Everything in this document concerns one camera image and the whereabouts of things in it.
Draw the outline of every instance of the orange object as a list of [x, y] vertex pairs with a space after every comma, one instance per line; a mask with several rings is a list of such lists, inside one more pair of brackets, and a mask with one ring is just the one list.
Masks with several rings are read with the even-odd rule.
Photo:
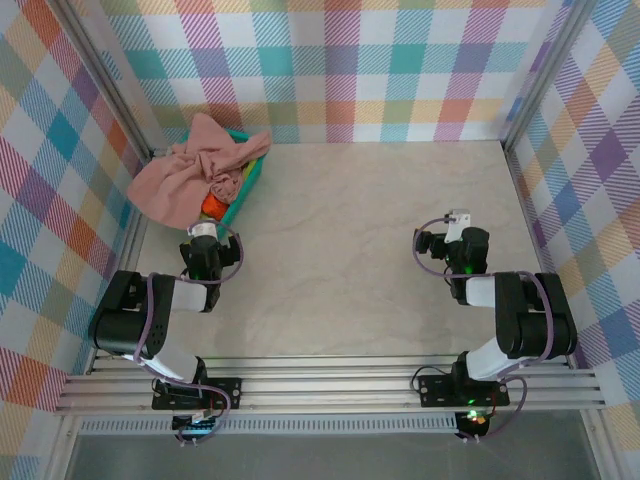
[[212, 193], [208, 193], [202, 202], [202, 213], [218, 221], [222, 220], [228, 209], [229, 205], [218, 200]]

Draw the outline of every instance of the marble floor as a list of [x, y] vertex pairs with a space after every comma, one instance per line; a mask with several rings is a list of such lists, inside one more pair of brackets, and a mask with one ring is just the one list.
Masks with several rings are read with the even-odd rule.
[[[200, 356], [479, 347], [493, 310], [458, 305], [411, 254], [414, 228], [456, 207], [490, 232], [490, 271], [539, 269], [498, 142], [274, 145], [234, 223], [243, 268], [213, 312], [176, 313], [169, 333]], [[185, 238], [150, 222], [138, 270], [178, 274]]]

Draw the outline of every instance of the green plastic tray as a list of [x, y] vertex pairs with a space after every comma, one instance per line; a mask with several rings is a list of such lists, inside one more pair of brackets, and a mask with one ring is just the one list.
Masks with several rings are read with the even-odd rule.
[[[233, 138], [233, 140], [236, 143], [244, 143], [247, 140], [249, 140], [249, 135], [247, 135], [246, 133], [237, 132], [235, 130], [230, 130], [228, 128], [226, 128], [225, 130], [229, 132], [229, 135], [231, 135], [231, 138]], [[184, 136], [182, 141], [186, 142], [187, 138], [189, 138], [189, 132], [187, 132], [187, 134]], [[253, 167], [253, 170], [251, 170], [251, 173], [249, 174], [249, 177], [242, 184], [242, 188], [240, 189], [240, 192], [238, 193], [238, 197], [236, 198], [235, 202], [229, 205], [229, 209], [227, 210], [227, 213], [225, 213], [224, 217], [222, 217], [222, 223], [229, 226], [231, 226], [231, 224], [233, 223], [233, 220], [236, 218], [236, 215], [240, 211], [242, 204], [247, 199], [247, 195], [249, 195], [249, 192], [251, 191], [255, 183], [258, 181], [258, 178], [262, 173], [262, 162], [264, 160], [264, 157], [266, 156], [267, 154], [264, 154], [263, 156], [258, 158], [258, 161], [256, 162], [255, 167]], [[217, 229], [218, 229], [218, 238], [222, 239], [226, 235], [227, 229], [220, 226], [217, 227]]]

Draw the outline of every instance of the pink cloth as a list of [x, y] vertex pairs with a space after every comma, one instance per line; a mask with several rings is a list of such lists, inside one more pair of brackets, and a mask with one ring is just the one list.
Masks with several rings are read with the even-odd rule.
[[200, 217], [209, 192], [233, 202], [242, 187], [242, 167], [271, 146], [269, 132], [235, 143], [218, 123], [197, 113], [188, 140], [172, 147], [173, 155], [154, 158], [133, 179], [127, 196], [147, 217], [185, 229]]

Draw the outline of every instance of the purple cable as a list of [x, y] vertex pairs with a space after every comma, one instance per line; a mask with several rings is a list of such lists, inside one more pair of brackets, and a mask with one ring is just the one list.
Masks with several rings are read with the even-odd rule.
[[[427, 267], [424, 263], [422, 263], [420, 261], [420, 258], [418, 258], [418, 251], [416, 250], [416, 246], [418, 243], [418, 237], [420, 235], [420, 233], [422, 233], [425, 228], [427, 228], [430, 225], [433, 225], [434, 223], [450, 223], [453, 222], [452, 219], [450, 218], [436, 218], [433, 220], [428, 221], [427, 223], [425, 223], [422, 227], [420, 227], [415, 235], [413, 236], [413, 258], [415, 259], [416, 263], [420, 266], [420, 268], [422, 268], [425, 272], [430, 273], [431, 275], [435, 275], [436, 277], [441, 277], [441, 278], [479, 278], [479, 277], [493, 277], [495, 274], [493, 273], [478, 273], [478, 274], [464, 274], [464, 273], [440, 273], [437, 272], [435, 270], [430, 269], [429, 267]], [[525, 271], [518, 271], [516, 272], [518, 275], [520, 276], [526, 276], [528, 277], [531, 282], [535, 285], [536, 289], [538, 290], [538, 294], [540, 295], [540, 300], [542, 300], [542, 305], [544, 306], [544, 314], [545, 314], [545, 318], [547, 321], [547, 343], [544, 347], [544, 350], [542, 352], [542, 354], [538, 357], [538, 358], [534, 358], [533, 360], [524, 360], [522, 363], [517, 363], [515, 365], [511, 365], [510, 367], [505, 368], [504, 370], [501, 370], [497, 375], [496, 378], [502, 378], [501, 382], [502, 384], [507, 384], [509, 382], [511, 382], [512, 380], [520, 380], [522, 382], [522, 398], [520, 399], [520, 402], [518, 403], [518, 406], [516, 407], [516, 409], [514, 410], [514, 412], [511, 414], [511, 416], [509, 416], [509, 418], [507, 419], [506, 422], [502, 423], [496, 430], [494, 430], [493, 432], [485, 435], [485, 438], [487, 437], [492, 437], [494, 435], [496, 435], [497, 433], [501, 432], [502, 430], [504, 430], [504, 428], [509, 425], [520, 413], [520, 411], [522, 410], [522, 407], [524, 407], [524, 402], [527, 399], [527, 382], [524, 379], [524, 377], [521, 377], [519, 375], [517, 376], [513, 376], [513, 377], [509, 377], [509, 378], [503, 378], [505, 375], [507, 375], [508, 373], [513, 372], [514, 370], [519, 369], [520, 367], [528, 367], [530, 365], [535, 365], [537, 363], [543, 362], [544, 360], [547, 359], [547, 357], [549, 356], [549, 354], [551, 353], [551, 349], [553, 348], [553, 337], [554, 337], [554, 331], [553, 331], [553, 314], [551, 313], [551, 303], [549, 302], [549, 297], [547, 296], [547, 292], [544, 291], [544, 287], [542, 286], [542, 283], [540, 283], [540, 280], [538, 280], [538, 278], [531, 272], [525, 272]], [[474, 438], [471, 435], [469, 435], [468, 433], [465, 432], [458, 432], [461, 435], [463, 435], [464, 437], [466, 437], [467, 439], [469, 438]]]
[[[214, 219], [201, 220], [199, 222], [196, 222], [193, 225], [191, 225], [188, 228], [187, 231], [191, 232], [191, 229], [193, 227], [195, 227], [196, 225], [200, 225], [202, 223], [213, 223], [215, 225], [219, 225], [221, 227], [224, 227], [225, 229], [227, 229], [227, 231], [232, 236], [236, 237], [236, 239], [238, 241], [238, 249], [240, 250], [240, 259], [238, 260], [238, 264], [237, 264], [236, 268], [229, 275], [227, 275], [226, 277], [222, 277], [219, 280], [191, 280], [191, 279], [184, 279], [184, 278], [180, 278], [180, 280], [184, 281], [184, 282], [187, 282], [187, 283], [196, 283], [196, 284], [201, 284], [201, 285], [217, 285], [217, 284], [220, 284], [220, 283], [224, 283], [224, 282], [230, 280], [231, 278], [233, 278], [235, 276], [235, 274], [238, 273], [238, 270], [240, 270], [240, 267], [242, 266], [242, 263], [244, 262], [244, 249], [242, 248], [242, 241], [240, 240], [240, 235], [238, 235], [235, 231], [233, 231], [228, 225], [225, 225], [224, 223], [219, 222], [219, 221], [214, 220]], [[229, 398], [229, 395], [224, 390], [221, 390], [219, 388], [212, 387], [212, 386], [209, 386], [209, 385], [201, 385], [201, 384], [197, 384], [197, 383], [188, 383], [188, 382], [183, 382], [183, 381], [175, 379], [175, 378], [167, 377], [163, 373], [158, 372], [154, 368], [150, 367], [149, 365], [145, 365], [140, 361], [140, 353], [142, 352], [142, 348], [144, 347], [144, 344], [147, 341], [147, 337], [149, 336], [149, 332], [151, 331], [151, 324], [153, 323], [153, 277], [155, 275], [157, 275], [157, 274], [156, 273], [150, 273], [147, 276], [147, 319], [145, 321], [144, 328], [142, 329], [142, 334], [140, 335], [140, 340], [138, 341], [138, 345], [136, 346], [136, 350], [133, 353], [133, 361], [135, 363], [137, 363], [138, 365], [140, 365], [144, 370], [149, 372], [151, 375], [155, 376], [156, 378], [159, 378], [163, 382], [171, 383], [172, 385], [177, 385], [179, 387], [187, 387], [187, 388], [196, 388], [198, 390], [206, 390], [206, 391], [209, 391], [209, 392], [217, 393], [218, 395], [222, 396], [222, 398], [224, 398], [224, 401], [225, 401], [224, 412], [216, 420], [216, 424], [211, 429], [211, 431], [209, 433], [207, 433], [205, 436], [200, 438], [200, 443], [202, 443], [202, 442], [208, 440], [209, 438], [211, 438], [213, 436], [213, 434], [224, 423], [223, 422], [224, 419], [229, 415], [229, 412], [231, 411], [231, 398]], [[182, 438], [182, 430], [178, 431], [178, 439], [182, 442], [182, 445], [189, 445], [188, 443], [186, 443], [184, 438]]]

